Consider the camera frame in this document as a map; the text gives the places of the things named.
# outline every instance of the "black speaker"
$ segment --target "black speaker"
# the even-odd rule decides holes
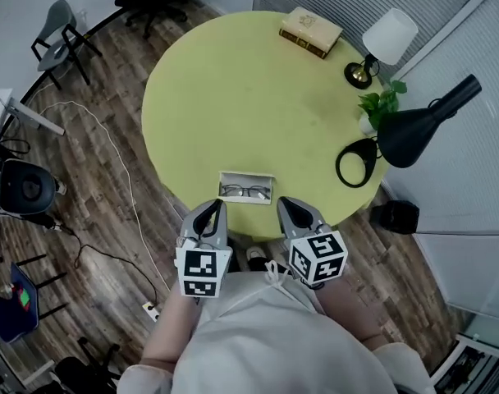
[[[409,235],[415,233],[419,208],[410,201],[393,200],[370,211],[370,223],[387,231]]]

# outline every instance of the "wooden floor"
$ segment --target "wooden floor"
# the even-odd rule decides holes
[[[84,104],[109,129],[130,171],[144,238],[168,285],[176,278],[172,256],[185,207],[160,183],[149,161],[140,127],[141,104],[149,73],[164,51],[186,31],[215,16],[194,3],[185,9],[189,20],[184,25],[168,19],[155,21],[147,41],[141,37],[141,23],[128,28],[123,18],[114,20],[91,38],[103,57],[86,48],[80,52],[91,86],[73,67],[61,79],[62,92],[50,86],[30,104],[40,112],[53,103],[73,100]],[[105,132],[87,112],[73,105],[58,105],[44,116],[63,126],[66,135],[23,125],[19,137],[32,147],[24,159],[46,167],[68,186],[67,194],[57,197],[53,211],[84,243],[135,261],[154,282],[162,306],[167,290],[140,239],[127,175]],[[374,203],[385,199],[380,190]],[[94,344],[98,357],[112,343],[121,345],[115,361],[119,369],[135,363],[153,328],[141,307],[153,300],[146,280],[130,265],[91,249],[84,251],[80,267],[74,268],[78,251],[74,238],[12,218],[0,223],[0,250],[6,259],[0,263],[0,286],[7,282],[11,260],[39,254],[48,257],[25,266],[35,282],[68,272],[66,278],[40,291],[40,309],[62,302],[69,302],[68,307],[43,320],[32,334],[2,345],[17,373],[27,378],[48,360],[67,355],[84,359],[76,345],[82,336]],[[340,230],[350,250],[348,282],[377,315],[388,337],[407,342],[421,354],[428,369],[434,369],[464,327],[467,315],[445,306],[411,237],[371,228],[368,212],[345,220]],[[283,250],[280,241],[265,248],[269,254]]]

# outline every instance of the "white cable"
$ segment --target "white cable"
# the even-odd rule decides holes
[[[142,226],[140,225],[140,218],[138,216],[138,212],[136,211],[136,207],[135,207],[135,197],[133,196],[133,185],[131,184],[131,175],[129,173],[129,170],[126,167],[126,164],[124,163],[123,159],[121,158],[118,147],[114,144],[114,142],[111,139],[111,135],[109,134],[109,130],[100,122],[100,120],[89,109],[87,109],[84,105],[82,105],[80,103],[76,103],[75,101],[56,102],[53,105],[49,105],[48,107],[44,108],[39,115],[42,115],[45,111],[47,111],[48,109],[50,109],[52,107],[56,107],[57,105],[68,105],[69,103],[72,103],[72,104],[76,105],[77,107],[83,108],[88,114],[90,114],[96,120],[98,125],[101,126],[105,130],[105,132],[108,135],[109,141],[112,144],[112,147],[117,151],[117,155],[118,155],[118,158],[120,159],[121,165],[124,167],[124,170],[126,171],[126,174],[127,174],[127,180],[129,182],[129,192],[130,192],[130,196],[131,196],[131,205],[133,206],[133,211],[135,212],[136,222],[138,223],[138,230],[140,231],[140,239],[142,240],[142,243],[144,244],[145,250],[149,254],[149,258],[151,259],[151,262],[153,263],[154,269],[157,271],[158,275],[162,279],[164,286],[167,288],[167,291],[169,292],[170,288],[166,283],[166,279],[163,278],[162,274],[158,270],[157,264],[154,262],[153,256],[151,255],[151,251],[149,251],[148,245],[145,243],[144,233],[142,232]]]

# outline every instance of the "green plant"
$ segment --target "green plant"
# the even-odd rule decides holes
[[[381,118],[390,112],[397,112],[399,101],[397,94],[406,93],[406,83],[394,80],[390,83],[390,89],[381,94],[366,94],[359,96],[361,103],[359,106],[368,114],[370,124],[376,130],[379,127]]]

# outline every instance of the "black desk lamp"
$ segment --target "black desk lamp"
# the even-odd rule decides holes
[[[441,123],[455,116],[479,92],[481,85],[470,75],[428,108],[384,116],[378,127],[382,156],[394,167],[414,165]]]
[[[474,75],[470,75],[428,108],[387,114],[379,123],[377,145],[372,139],[362,139],[339,153],[335,165],[339,179],[351,188],[366,184],[373,174],[377,149],[394,167],[414,165],[441,123],[455,116],[479,92],[481,85]],[[363,159],[365,174],[359,184],[349,183],[341,174],[341,160],[347,153],[355,153]]]

